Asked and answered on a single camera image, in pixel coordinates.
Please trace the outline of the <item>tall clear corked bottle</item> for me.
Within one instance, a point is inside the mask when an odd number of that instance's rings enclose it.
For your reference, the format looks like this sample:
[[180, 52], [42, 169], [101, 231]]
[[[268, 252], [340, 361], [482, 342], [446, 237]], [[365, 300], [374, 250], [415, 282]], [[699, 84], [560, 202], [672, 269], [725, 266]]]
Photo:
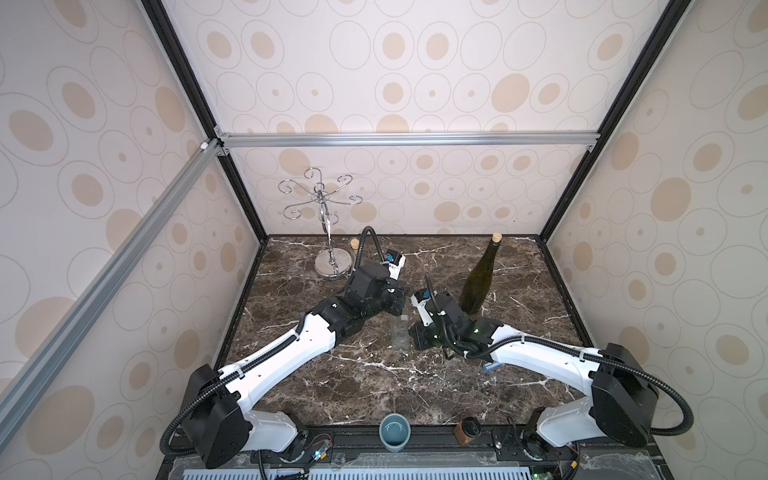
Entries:
[[359, 238], [353, 238], [350, 241], [350, 247], [353, 254], [352, 271], [355, 271], [361, 263], [363, 243]]

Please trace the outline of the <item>clear bottle black cap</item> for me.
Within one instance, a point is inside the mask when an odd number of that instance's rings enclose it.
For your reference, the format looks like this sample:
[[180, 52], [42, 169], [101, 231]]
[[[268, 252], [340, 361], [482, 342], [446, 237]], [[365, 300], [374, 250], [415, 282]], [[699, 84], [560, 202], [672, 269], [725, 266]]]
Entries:
[[394, 316], [390, 321], [392, 348], [399, 352], [407, 352], [411, 340], [408, 333], [410, 319], [407, 313]]

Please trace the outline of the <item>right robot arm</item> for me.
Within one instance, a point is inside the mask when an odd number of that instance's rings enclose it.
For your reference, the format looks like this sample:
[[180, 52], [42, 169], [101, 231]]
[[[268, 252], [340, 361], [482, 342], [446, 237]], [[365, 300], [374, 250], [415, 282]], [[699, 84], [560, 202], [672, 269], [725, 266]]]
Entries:
[[577, 347], [492, 318], [472, 318], [449, 293], [430, 286], [416, 291], [411, 303], [419, 314], [409, 330], [417, 349], [439, 347], [448, 358], [520, 367], [582, 393], [567, 404], [533, 410], [518, 438], [534, 458], [602, 437], [641, 448], [654, 436], [679, 436], [693, 427], [688, 402], [621, 345]]

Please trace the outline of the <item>dark green wine bottle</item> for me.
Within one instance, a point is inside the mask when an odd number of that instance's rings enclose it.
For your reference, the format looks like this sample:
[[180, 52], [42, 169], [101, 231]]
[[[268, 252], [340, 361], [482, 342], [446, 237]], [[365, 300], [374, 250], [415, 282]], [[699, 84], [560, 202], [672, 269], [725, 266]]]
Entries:
[[472, 269], [463, 286], [459, 304], [469, 315], [478, 314], [490, 291], [496, 255], [502, 241], [501, 233], [494, 233], [482, 257]]

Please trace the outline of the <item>blue peeled label strip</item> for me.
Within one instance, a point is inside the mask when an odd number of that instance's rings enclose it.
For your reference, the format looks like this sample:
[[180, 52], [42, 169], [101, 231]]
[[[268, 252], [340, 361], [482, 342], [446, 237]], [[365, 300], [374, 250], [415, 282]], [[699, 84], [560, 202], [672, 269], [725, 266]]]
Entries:
[[494, 370], [497, 370], [497, 369], [499, 369], [499, 368], [500, 368], [500, 367], [502, 367], [502, 366], [503, 366], [503, 364], [502, 364], [501, 362], [498, 362], [498, 361], [490, 361], [490, 362], [486, 362], [486, 363], [485, 363], [485, 364], [482, 366], [482, 369], [483, 369], [483, 371], [484, 371], [484, 372], [491, 372], [491, 371], [494, 371]]

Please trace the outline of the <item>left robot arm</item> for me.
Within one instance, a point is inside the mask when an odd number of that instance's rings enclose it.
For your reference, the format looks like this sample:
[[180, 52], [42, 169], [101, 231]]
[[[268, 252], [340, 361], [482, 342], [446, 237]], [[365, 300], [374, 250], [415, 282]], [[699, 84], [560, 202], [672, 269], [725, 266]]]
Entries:
[[331, 351], [381, 313], [401, 314], [407, 288], [399, 280], [405, 256], [380, 251], [376, 262], [357, 256], [345, 287], [307, 311], [297, 326], [257, 352], [218, 370], [196, 369], [179, 413], [166, 427], [159, 448], [167, 457], [196, 455], [208, 469], [242, 452], [283, 452], [299, 435], [283, 412], [255, 410], [274, 386], [304, 364]]

